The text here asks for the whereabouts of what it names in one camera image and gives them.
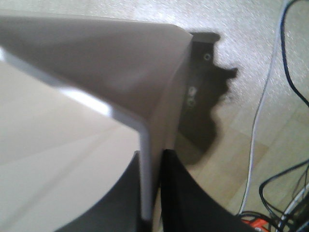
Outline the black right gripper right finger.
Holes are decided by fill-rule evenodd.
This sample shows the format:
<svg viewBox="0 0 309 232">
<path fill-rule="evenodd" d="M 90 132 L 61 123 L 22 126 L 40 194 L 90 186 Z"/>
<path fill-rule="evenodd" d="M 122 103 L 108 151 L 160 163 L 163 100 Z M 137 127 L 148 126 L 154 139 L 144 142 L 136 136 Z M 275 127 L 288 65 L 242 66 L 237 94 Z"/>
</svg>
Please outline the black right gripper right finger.
<svg viewBox="0 0 309 232">
<path fill-rule="evenodd" d="M 160 170 L 163 230 L 252 232 L 253 228 L 213 200 L 189 174 L 174 150 L 164 151 Z"/>
</svg>

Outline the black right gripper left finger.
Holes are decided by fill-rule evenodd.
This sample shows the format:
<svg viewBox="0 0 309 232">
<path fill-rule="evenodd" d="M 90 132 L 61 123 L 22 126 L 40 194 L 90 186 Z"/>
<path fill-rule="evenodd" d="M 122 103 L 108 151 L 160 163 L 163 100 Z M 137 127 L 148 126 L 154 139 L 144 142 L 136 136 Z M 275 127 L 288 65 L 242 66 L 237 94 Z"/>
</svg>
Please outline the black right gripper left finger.
<svg viewBox="0 0 309 232">
<path fill-rule="evenodd" d="M 116 184 L 85 213 L 57 229 L 58 232 L 139 232 L 140 166 L 135 151 Z"/>
</svg>

